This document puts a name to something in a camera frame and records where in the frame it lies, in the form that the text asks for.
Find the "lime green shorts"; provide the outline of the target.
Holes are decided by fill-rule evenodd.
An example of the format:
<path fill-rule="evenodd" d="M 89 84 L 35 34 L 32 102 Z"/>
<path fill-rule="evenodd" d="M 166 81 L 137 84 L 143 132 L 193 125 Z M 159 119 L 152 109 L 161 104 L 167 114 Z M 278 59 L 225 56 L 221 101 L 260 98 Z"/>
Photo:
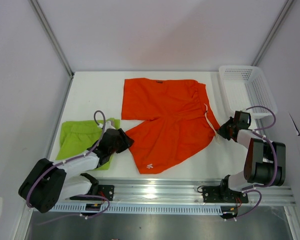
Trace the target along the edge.
<path fill-rule="evenodd" d="M 61 125 L 59 152 L 56 160 L 71 158 L 93 146 L 100 138 L 102 129 L 94 120 L 65 121 Z"/>

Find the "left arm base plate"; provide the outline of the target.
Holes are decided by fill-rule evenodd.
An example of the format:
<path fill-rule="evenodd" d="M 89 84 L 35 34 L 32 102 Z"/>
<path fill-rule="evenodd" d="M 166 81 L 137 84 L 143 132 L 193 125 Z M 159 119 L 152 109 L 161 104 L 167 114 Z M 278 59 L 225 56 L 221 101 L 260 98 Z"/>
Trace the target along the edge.
<path fill-rule="evenodd" d="M 114 198 L 114 193 L 115 193 L 114 185 L 99 184 L 98 186 L 92 187 L 90 195 L 92 195 L 91 198 L 92 200 L 101 201 L 102 199 L 97 197 L 99 196 L 99 197 L 105 197 L 111 202 Z"/>

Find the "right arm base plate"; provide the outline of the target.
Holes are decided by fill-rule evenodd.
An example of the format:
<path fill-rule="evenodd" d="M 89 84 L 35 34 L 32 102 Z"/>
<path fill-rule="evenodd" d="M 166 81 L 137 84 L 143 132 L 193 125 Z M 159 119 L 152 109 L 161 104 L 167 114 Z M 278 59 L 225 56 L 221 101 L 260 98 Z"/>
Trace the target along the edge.
<path fill-rule="evenodd" d="M 239 191 L 221 186 L 199 186 L 197 192 L 203 197 L 205 203 L 243 203 L 249 202 L 248 196 Z"/>

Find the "orange shorts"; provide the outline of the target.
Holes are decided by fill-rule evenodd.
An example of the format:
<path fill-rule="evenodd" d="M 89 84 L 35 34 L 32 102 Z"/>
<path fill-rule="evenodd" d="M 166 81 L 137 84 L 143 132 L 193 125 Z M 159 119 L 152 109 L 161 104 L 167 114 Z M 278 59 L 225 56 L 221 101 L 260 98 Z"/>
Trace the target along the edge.
<path fill-rule="evenodd" d="M 220 125 L 206 85 L 194 79 L 126 79 L 122 120 L 141 123 L 126 134 L 140 174 L 162 173 L 197 154 L 217 137 Z"/>

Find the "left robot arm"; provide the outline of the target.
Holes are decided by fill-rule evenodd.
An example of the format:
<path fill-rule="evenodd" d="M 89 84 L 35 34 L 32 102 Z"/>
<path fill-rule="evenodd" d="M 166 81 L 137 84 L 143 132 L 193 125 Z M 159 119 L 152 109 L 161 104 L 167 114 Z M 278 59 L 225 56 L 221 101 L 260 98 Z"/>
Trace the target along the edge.
<path fill-rule="evenodd" d="M 82 153 L 53 162 L 40 159 L 18 189 L 18 195 L 40 213 L 50 211 L 59 200 L 104 200 L 99 181 L 88 171 L 95 170 L 132 147 L 134 140 L 121 128 L 107 129 L 101 139 Z"/>

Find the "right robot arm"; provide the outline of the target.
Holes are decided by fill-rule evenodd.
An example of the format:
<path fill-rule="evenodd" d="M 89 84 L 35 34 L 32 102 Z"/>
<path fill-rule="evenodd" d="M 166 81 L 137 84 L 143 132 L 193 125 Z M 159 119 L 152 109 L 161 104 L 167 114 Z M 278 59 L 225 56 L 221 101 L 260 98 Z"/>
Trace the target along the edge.
<path fill-rule="evenodd" d="M 247 149 L 243 170 L 227 175 L 221 180 L 218 196 L 229 202 L 236 195 L 248 190 L 282 186 L 286 179 L 286 145 L 271 141 L 260 135 L 251 126 L 251 114 L 236 111 L 234 117 L 224 123 L 216 132 L 219 137 L 232 140 Z"/>

